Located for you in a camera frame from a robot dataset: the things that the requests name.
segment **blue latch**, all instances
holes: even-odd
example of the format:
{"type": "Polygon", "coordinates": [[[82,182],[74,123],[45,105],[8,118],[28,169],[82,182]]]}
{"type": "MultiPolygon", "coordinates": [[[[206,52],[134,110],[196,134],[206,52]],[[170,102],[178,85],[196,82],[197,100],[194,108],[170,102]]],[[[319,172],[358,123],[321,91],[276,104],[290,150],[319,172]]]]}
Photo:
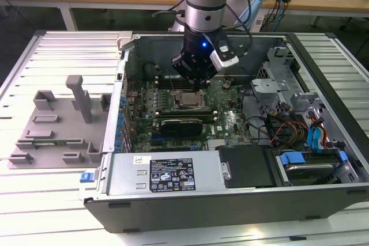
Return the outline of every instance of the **blue latch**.
{"type": "Polygon", "coordinates": [[[307,145],[312,147],[318,153],[322,152],[322,149],[319,148],[319,139],[321,137],[322,131],[319,128],[309,128],[309,132],[307,134],[307,145]]]}
{"type": "Polygon", "coordinates": [[[302,152],[284,152],[280,155],[282,164],[304,164],[305,159],[302,152]]]}
{"type": "Polygon", "coordinates": [[[348,160],[348,157],[347,157],[347,155],[344,151],[340,151],[339,155],[340,155],[340,158],[341,158],[342,161],[347,161],[348,160]]]}
{"type": "Polygon", "coordinates": [[[93,173],[83,172],[81,174],[80,183],[93,183],[95,180],[93,179],[93,173]]]}

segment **black cable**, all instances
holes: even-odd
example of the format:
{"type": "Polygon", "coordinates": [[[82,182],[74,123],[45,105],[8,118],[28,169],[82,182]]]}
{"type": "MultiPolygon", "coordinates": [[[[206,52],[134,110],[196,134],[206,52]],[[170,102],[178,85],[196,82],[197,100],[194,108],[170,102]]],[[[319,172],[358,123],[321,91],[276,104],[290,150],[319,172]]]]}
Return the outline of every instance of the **black cable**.
{"type": "Polygon", "coordinates": [[[13,6],[13,4],[11,4],[8,0],[5,0],[5,2],[6,3],[8,3],[15,11],[16,11],[16,13],[17,14],[19,14],[19,16],[21,17],[21,18],[23,18],[23,20],[25,21],[25,22],[27,22],[32,28],[33,28],[33,30],[35,31],[35,30],[37,30],[37,28],[36,28],[36,26],[33,24],[33,23],[31,23],[30,21],[28,21],[23,15],[22,15],[22,13],[21,12],[19,12],[18,10],[17,10],[17,8],[15,8],[14,6],[13,6]]]}
{"type": "Polygon", "coordinates": [[[174,10],[175,8],[177,8],[179,5],[182,4],[182,2],[185,1],[185,0],[180,0],[176,5],[170,7],[167,11],[171,11],[171,10],[174,10]]]}
{"type": "Polygon", "coordinates": [[[252,34],[250,33],[250,30],[246,27],[246,25],[242,22],[242,20],[239,18],[239,16],[237,16],[236,12],[232,10],[232,8],[228,5],[225,4],[225,6],[228,8],[228,10],[234,15],[234,17],[238,20],[238,22],[240,23],[240,25],[243,27],[243,29],[246,31],[246,33],[248,34],[248,37],[250,38],[250,41],[248,43],[248,46],[245,49],[245,54],[247,52],[247,50],[253,45],[254,39],[252,34]]]}
{"type": "Polygon", "coordinates": [[[156,17],[159,14],[177,14],[176,11],[157,11],[155,13],[152,13],[152,17],[156,17]]]}
{"type": "Polygon", "coordinates": [[[223,28],[224,30],[230,30],[230,29],[236,29],[239,27],[243,27],[245,29],[245,31],[247,30],[247,28],[244,27],[244,25],[250,20],[251,18],[251,0],[247,0],[247,6],[248,6],[248,15],[247,18],[245,19],[245,21],[241,21],[241,19],[238,17],[238,15],[231,9],[231,7],[228,6],[229,10],[231,12],[233,12],[232,14],[237,18],[237,20],[240,22],[240,24],[236,24],[236,25],[232,25],[232,26],[227,26],[225,28],[223,28]]]}
{"type": "Polygon", "coordinates": [[[369,37],[368,37],[368,39],[366,39],[365,41],[364,41],[364,43],[359,47],[359,49],[358,49],[358,51],[356,52],[356,54],[355,54],[355,57],[357,57],[358,56],[358,54],[360,53],[360,51],[364,48],[364,46],[367,44],[367,42],[369,41],[369,37]]]}
{"type": "Polygon", "coordinates": [[[158,12],[153,13],[152,17],[156,17],[157,15],[162,14],[162,13],[172,13],[171,11],[173,11],[175,8],[177,8],[179,5],[181,5],[183,3],[183,1],[185,1],[185,0],[180,0],[177,4],[173,5],[168,10],[158,11],[158,12]]]}
{"type": "Polygon", "coordinates": [[[267,27],[268,27],[268,25],[276,19],[276,16],[277,16],[277,15],[274,13],[274,11],[275,11],[275,9],[276,9],[277,7],[278,7],[278,8],[277,8],[277,11],[279,11],[279,9],[280,9],[280,5],[281,5],[280,0],[275,0],[275,2],[274,2],[274,8],[273,8],[272,12],[271,12],[271,13],[269,13],[269,15],[267,16],[267,18],[266,18],[265,22],[264,22],[264,23],[263,23],[263,25],[261,26],[260,30],[261,30],[262,28],[264,28],[264,27],[265,27],[265,28],[267,28],[267,27]]]}

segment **table leg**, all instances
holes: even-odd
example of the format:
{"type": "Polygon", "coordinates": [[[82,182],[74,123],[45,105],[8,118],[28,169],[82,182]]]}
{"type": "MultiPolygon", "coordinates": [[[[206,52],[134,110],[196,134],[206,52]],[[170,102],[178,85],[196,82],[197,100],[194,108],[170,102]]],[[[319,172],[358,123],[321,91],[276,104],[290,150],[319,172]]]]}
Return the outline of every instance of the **table leg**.
{"type": "Polygon", "coordinates": [[[317,24],[318,24],[318,21],[320,20],[320,16],[315,16],[314,18],[313,18],[313,20],[311,21],[311,23],[310,23],[310,25],[312,26],[312,27],[317,27],[317,24]]]}
{"type": "Polygon", "coordinates": [[[5,6],[0,6],[0,18],[6,18],[9,14],[7,13],[5,6]]]}
{"type": "Polygon", "coordinates": [[[255,17],[253,24],[250,27],[250,31],[253,33],[260,32],[261,25],[263,24],[264,17],[268,14],[268,9],[259,9],[258,14],[255,17]]]}
{"type": "Polygon", "coordinates": [[[65,27],[67,28],[67,30],[77,31],[78,27],[76,24],[76,20],[74,19],[74,14],[71,7],[67,3],[63,3],[63,5],[59,7],[59,9],[60,12],[62,13],[65,27]]]}

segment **white table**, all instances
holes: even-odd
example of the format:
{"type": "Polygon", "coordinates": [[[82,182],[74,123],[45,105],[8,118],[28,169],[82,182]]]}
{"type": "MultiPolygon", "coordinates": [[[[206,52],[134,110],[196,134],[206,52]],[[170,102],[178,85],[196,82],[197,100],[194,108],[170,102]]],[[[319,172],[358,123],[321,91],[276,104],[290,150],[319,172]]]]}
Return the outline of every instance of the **white table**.
{"type": "MultiPolygon", "coordinates": [[[[32,38],[0,89],[2,157],[7,157],[13,150],[34,109],[32,99],[37,90],[51,89],[56,97],[70,97],[70,90],[64,86],[66,77],[82,74],[84,88],[90,91],[91,97],[112,91],[120,57],[117,35],[118,32],[47,32],[32,38]]],[[[316,41],[306,34],[298,36],[304,38],[306,47],[316,41]]],[[[315,54],[316,59],[325,60],[321,64],[323,67],[338,55],[333,53],[333,57],[324,58],[322,53],[315,54]]],[[[369,202],[355,204],[328,219],[313,221],[111,234],[84,208],[78,197],[79,178],[84,169],[9,170],[6,164],[7,161],[0,161],[0,245],[305,246],[369,243],[369,202]],[[297,244],[291,242],[291,236],[302,236],[307,240],[297,244]]]]}

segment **warning label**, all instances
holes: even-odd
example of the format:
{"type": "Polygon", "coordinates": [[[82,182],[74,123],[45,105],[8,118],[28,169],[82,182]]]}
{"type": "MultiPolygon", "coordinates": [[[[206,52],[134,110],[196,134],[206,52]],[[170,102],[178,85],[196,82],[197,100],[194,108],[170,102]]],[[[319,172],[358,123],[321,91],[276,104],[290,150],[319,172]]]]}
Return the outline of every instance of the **warning label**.
{"type": "Polygon", "coordinates": [[[196,190],[192,158],[150,160],[150,190],[152,192],[196,190]]]}

